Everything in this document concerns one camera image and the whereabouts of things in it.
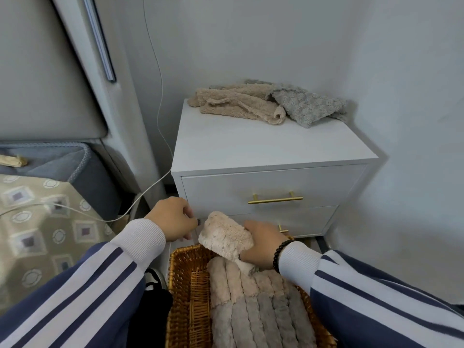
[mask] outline shoe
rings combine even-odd
[[[166,281],[157,269],[149,267],[145,271],[145,290],[165,290],[167,288]]]

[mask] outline white charging cable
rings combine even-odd
[[[159,106],[158,106],[158,113],[156,114],[156,127],[158,128],[158,132],[159,134],[161,135],[161,137],[163,138],[164,142],[166,143],[168,149],[169,149],[169,152],[171,153],[171,159],[174,158],[174,154],[173,154],[173,151],[171,150],[171,146],[169,146],[166,138],[164,137],[163,133],[161,133],[161,130],[160,130],[160,126],[158,124],[158,118],[160,116],[160,110],[161,110],[161,105],[163,103],[163,94],[164,94],[164,87],[163,87],[163,74],[161,73],[161,67],[160,67],[160,64],[158,62],[158,56],[156,56],[156,52],[154,50],[154,46],[153,46],[153,41],[151,39],[151,35],[150,35],[150,31],[148,30],[148,23],[147,23],[147,13],[145,12],[145,0],[142,0],[143,1],[143,18],[145,20],[145,27],[147,28],[147,34],[148,34],[148,39],[150,40],[150,45],[151,45],[151,49],[153,50],[153,54],[154,54],[154,58],[156,60],[156,65],[158,66],[158,71],[159,71],[159,78],[160,78],[160,81],[161,81],[161,98],[159,100]],[[3,213],[0,214],[0,217],[9,213],[9,212],[12,212],[12,211],[15,211],[15,210],[19,210],[19,209],[24,209],[25,207],[30,207],[30,206],[38,206],[38,205],[54,205],[54,206],[59,206],[61,208],[65,208],[65,209],[69,209],[69,210],[72,210],[74,212],[77,212],[79,214],[82,214],[82,215],[85,215],[91,219],[94,219],[96,221],[101,221],[101,222],[114,222],[114,221],[118,221],[120,219],[122,219],[124,216],[126,216],[129,211],[131,211],[131,209],[134,207],[134,205],[137,203],[137,201],[140,200],[140,198],[143,197],[143,195],[145,193],[147,193],[151,188],[153,188],[157,183],[159,183],[160,181],[163,180],[164,177],[166,177],[168,174],[171,173],[171,169],[169,169],[169,171],[166,172],[166,174],[164,176],[162,176],[159,180],[157,180],[156,182],[154,182],[151,186],[149,186],[142,194],[139,195],[139,197],[134,201],[134,203],[130,206],[130,208],[121,216],[119,216],[118,218],[115,218],[114,220],[103,220],[101,218],[97,218],[97,217],[93,217],[91,215],[88,215],[82,211],[79,211],[79,210],[76,210],[70,206],[67,206],[67,205],[62,205],[62,204],[57,204],[57,203],[32,203],[32,204],[24,204],[24,205],[20,205],[20,206],[17,206],[17,207],[14,207],[12,209],[9,209]]]

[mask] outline gray upholstered headboard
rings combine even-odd
[[[107,134],[50,0],[0,0],[0,140]]]

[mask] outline drawer front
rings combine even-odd
[[[314,237],[322,234],[324,227],[337,210],[337,206],[314,207],[294,212],[264,212],[258,214],[233,215],[230,218],[243,225],[246,220],[270,222],[280,225],[282,230],[288,230],[291,236]],[[197,229],[198,234],[203,229],[206,217],[202,218],[202,225]]]
[[[204,218],[218,210],[226,215],[300,212],[312,207],[339,205],[366,165],[313,167],[240,174],[182,177],[187,200]],[[302,196],[302,200],[248,204],[258,199]]]

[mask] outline beaded bracelet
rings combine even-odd
[[[274,253],[274,260],[272,261],[272,266],[274,267],[275,271],[277,271],[277,273],[280,273],[280,271],[279,271],[279,255],[280,255],[280,252],[286,246],[288,246],[291,242],[294,242],[294,240],[293,239],[286,240],[281,245],[279,245],[279,247],[277,248],[277,250]]]

